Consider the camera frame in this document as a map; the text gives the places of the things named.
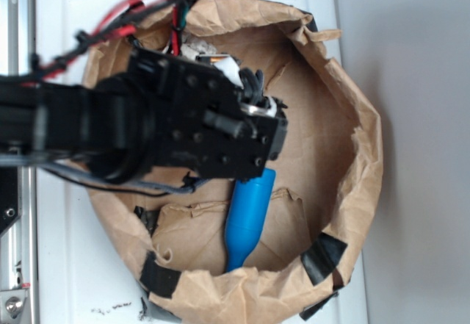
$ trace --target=gray wall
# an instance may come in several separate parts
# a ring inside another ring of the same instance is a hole
[[[337,0],[343,65],[383,117],[370,324],[470,323],[470,0]]]

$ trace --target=blue plastic object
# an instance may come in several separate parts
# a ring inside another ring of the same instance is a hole
[[[263,231],[276,172],[265,168],[261,177],[237,181],[225,224],[227,272],[243,265]]]

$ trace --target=brown paper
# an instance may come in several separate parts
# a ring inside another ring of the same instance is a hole
[[[144,46],[165,46],[169,14],[165,10],[144,22],[136,33]],[[245,267],[220,275],[233,182],[214,180],[193,195],[157,199],[90,193],[137,279],[147,251],[158,253],[160,265],[184,270],[171,299],[150,296],[184,323],[279,323],[329,296],[333,276],[313,286],[299,257],[320,232],[347,243],[335,283],[350,280],[380,193],[380,117],[337,61],[325,57],[320,41],[340,32],[311,32],[306,26],[311,19],[293,7],[259,0],[200,0],[187,17],[192,35],[240,58],[242,67],[262,69],[267,92],[289,107],[285,146],[269,163],[277,178],[267,222]],[[92,87],[124,71],[130,50],[124,40],[95,48],[84,82]],[[185,173],[155,168],[146,179],[179,182]],[[136,205],[165,206],[152,239],[132,213]]]

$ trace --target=screw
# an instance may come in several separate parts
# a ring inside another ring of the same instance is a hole
[[[180,140],[183,137],[183,133],[181,131],[175,129],[173,132],[171,132],[171,135],[174,140]]]
[[[18,297],[11,297],[6,303],[5,303],[5,309],[7,310],[8,313],[12,316],[13,319],[15,319],[18,314],[21,313],[23,310],[23,301],[20,300]]]
[[[190,86],[190,87],[195,87],[196,85],[198,85],[198,78],[196,78],[195,76],[188,76],[186,78],[186,83]]]
[[[263,159],[262,159],[261,157],[255,158],[255,166],[256,166],[256,167],[259,168],[262,163],[263,163]]]
[[[5,214],[8,217],[14,217],[15,214],[16,214],[16,211],[13,208],[9,208],[9,209],[5,210]]]
[[[223,155],[223,156],[220,158],[220,161],[221,161],[224,165],[227,165],[227,164],[230,162],[230,157],[228,157],[227,155]]]
[[[209,88],[210,91],[215,91],[218,87],[217,82],[213,79],[209,80],[207,82],[207,87]]]
[[[200,143],[203,141],[203,134],[200,133],[200,132],[196,132],[192,135],[192,139],[196,142],[196,143]]]
[[[165,58],[162,58],[157,62],[157,64],[162,68],[166,68],[170,63]]]

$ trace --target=metal frame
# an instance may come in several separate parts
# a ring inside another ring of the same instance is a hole
[[[29,71],[34,31],[35,0],[0,0],[1,73]],[[18,208],[21,217],[0,239],[0,323],[38,324],[34,169],[18,169]]]

